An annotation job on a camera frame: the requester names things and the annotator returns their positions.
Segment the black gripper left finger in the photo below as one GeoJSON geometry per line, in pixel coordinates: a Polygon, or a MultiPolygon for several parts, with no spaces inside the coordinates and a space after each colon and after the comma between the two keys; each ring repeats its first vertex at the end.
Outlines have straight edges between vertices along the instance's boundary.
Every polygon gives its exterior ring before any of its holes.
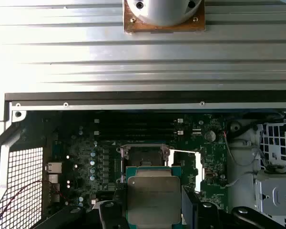
{"type": "Polygon", "coordinates": [[[80,206],[67,206],[43,222],[36,229],[126,229],[122,205],[114,200],[97,202],[87,211],[80,206]]]}

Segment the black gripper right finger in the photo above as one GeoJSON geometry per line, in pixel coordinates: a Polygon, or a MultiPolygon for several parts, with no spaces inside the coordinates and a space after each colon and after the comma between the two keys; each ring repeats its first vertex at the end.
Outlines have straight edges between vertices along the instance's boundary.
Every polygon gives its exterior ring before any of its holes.
{"type": "Polygon", "coordinates": [[[283,229],[284,226],[249,207],[230,213],[211,202],[201,201],[187,186],[181,187],[181,212],[188,229],[283,229]]]}

